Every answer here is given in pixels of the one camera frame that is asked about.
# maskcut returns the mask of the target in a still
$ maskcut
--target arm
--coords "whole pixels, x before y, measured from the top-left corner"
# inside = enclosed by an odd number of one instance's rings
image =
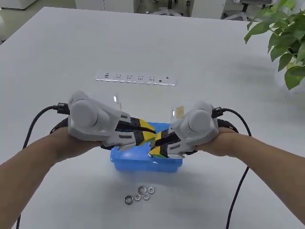
[[[42,138],[0,166],[0,228],[10,229],[57,162],[99,146],[68,135],[66,128]]]
[[[243,161],[305,224],[305,158],[228,129],[222,129],[214,141],[197,148]]]

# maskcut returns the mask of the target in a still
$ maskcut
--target metal washer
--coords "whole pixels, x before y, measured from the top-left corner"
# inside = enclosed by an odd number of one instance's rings
[[[146,189],[145,186],[142,185],[142,186],[140,186],[140,187],[138,188],[138,193],[139,193],[139,194],[144,195],[146,192],[147,192],[147,189]]]
[[[149,195],[148,192],[144,193],[144,195],[143,195],[143,199],[144,199],[144,200],[149,200],[150,197],[151,197],[151,195]]]
[[[131,205],[133,203],[133,196],[128,195],[125,197],[124,200],[125,200],[125,204]]]
[[[149,194],[153,194],[153,193],[154,193],[154,187],[149,187],[148,190],[147,190],[147,192],[148,192]]]
[[[142,198],[142,197],[141,197],[141,195],[140,195],[139,193],[135,194],[134,197],[133,197],[133,199],[134,199],[135,201],[140,201],[141,198]]]

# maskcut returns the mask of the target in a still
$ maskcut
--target floor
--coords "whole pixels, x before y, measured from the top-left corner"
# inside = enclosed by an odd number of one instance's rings
[[[2,9],[0,11],[0,40],[8,39],[44,6],[76,8],[75,0],[38,0],[26,10]]]

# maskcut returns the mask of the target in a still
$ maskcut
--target chair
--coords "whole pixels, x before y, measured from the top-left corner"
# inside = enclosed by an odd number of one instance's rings
[[[172,10],[172,8],[173,8],[173,0],[168,0],[167,7],[160,7],[159,11],[154,12],[152,14],[182,17],[181,14],[179,14],[176,11]]]
[[[225,20],[232,20],[241,17],[243,21],[248,21],[248,18],[254,19],[254,13],[248,12],[249,5],[262,5],[263,8],[266,5],[272,5],[276,0],[234,0],[234,3],[241,3],[243,4],[243,9],[240,13],[234,14],[232,16],[224,18]]]

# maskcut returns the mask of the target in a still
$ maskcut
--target white desk surface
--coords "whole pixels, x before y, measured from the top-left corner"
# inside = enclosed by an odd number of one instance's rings
[[[241,21],[42,9],[0,46],[0,161],[20,150],[36,113],[78,89],[118,91],[125,112],[154,122],[169,122],[172,104],[203,99],[239,111],[258,139],[305,156],[304,100],[286,97],[274,83],[268,34],[245,45],[245,33]],[[97,70],[168,74],[179,85],[96,82]],[[31,141],[62,118],[45,114]],[[225,118],[245,132],[234,116]],[[97,148],[49,172],[20,228],[224,228],[244,169],[237,159],[197,153],[175,174],[120,173]],[[155,194],[127,206],[123,198],[141,184],[155,186]],[[251,171],[231,228],[303,226]]]

